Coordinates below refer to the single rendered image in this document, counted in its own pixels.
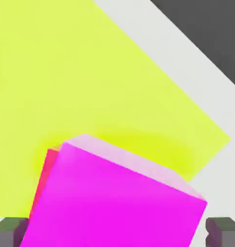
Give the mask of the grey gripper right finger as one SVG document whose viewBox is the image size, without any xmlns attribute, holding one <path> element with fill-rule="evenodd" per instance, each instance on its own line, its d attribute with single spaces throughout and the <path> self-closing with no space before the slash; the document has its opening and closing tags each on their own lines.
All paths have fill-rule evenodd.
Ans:
<svg viewBox="0 0 235 247">
<path fill-rule="evenodd" d="M 206 247 L 235 247 L 235 221 L 230 217 L 206 219 Z"/>
</svg>

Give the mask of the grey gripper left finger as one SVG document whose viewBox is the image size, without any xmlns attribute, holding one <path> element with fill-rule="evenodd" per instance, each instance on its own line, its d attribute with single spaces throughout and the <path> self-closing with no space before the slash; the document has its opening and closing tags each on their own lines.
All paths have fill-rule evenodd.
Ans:
<svg viewBox="0 0 235 247">
<path fill-rule="evenodd" d="M 4 218 L 0 222 L 0 247 L 20 247 L 28 223 L 28 218 Z"/>
</svg>

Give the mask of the small magenta cube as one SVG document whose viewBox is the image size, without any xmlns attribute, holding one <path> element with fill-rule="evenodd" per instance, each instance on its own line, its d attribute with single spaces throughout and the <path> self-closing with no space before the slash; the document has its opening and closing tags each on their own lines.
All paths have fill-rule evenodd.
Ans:
<svg viewBox="0 0 235 247">
<path fill-rule="evenodd" d="M 62 143 L 21 247 L 189 247 L 206 206 L 173 170 L 80 135 Z"/>
</svg>

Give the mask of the small red cube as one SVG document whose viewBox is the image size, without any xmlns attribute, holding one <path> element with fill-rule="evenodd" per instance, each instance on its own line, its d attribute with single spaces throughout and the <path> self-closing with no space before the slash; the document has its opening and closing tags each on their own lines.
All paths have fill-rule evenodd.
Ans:
<svg viewBox="0 0 235 247">
<path fill-rule="evenodd" d="M 39 198 L 41 196 L 41 193 L 45 187 L 46 181 L 47 181 L 48 176 L 50 174 L 50 171 L 54 165 L 54 162 L 55 162 L 55 159 L 58 155 L 58 152 L 60 151 L 60 148 L 61 148 L 61 145 L 55 146 L 55 147 L 47 150 L 46 157 L 45 157 L 44 164 L 43 164 L 43 168 L 42 168 L 42 171 L 40 174 L 38 186 L 37 186 L 36 193 L 34 196 L 32 208 L 30 210 L 29 220 L 31 220 L 31 218 L 32 218 L 32 215 L 35 211 L 36 205 L 37 205 Z"/>
</svg>

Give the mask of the large yellow box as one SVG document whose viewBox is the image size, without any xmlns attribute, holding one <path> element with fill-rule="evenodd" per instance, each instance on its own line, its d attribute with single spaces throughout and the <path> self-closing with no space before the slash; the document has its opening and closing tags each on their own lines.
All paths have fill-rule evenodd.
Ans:
<svg viewBox="0 0 235 247">
<path fill-rule="evenodd" d="M 196 175 L 230 137 L 93 0 L 0 0 L 0 217 L 80 134 Z"/>
</svg>

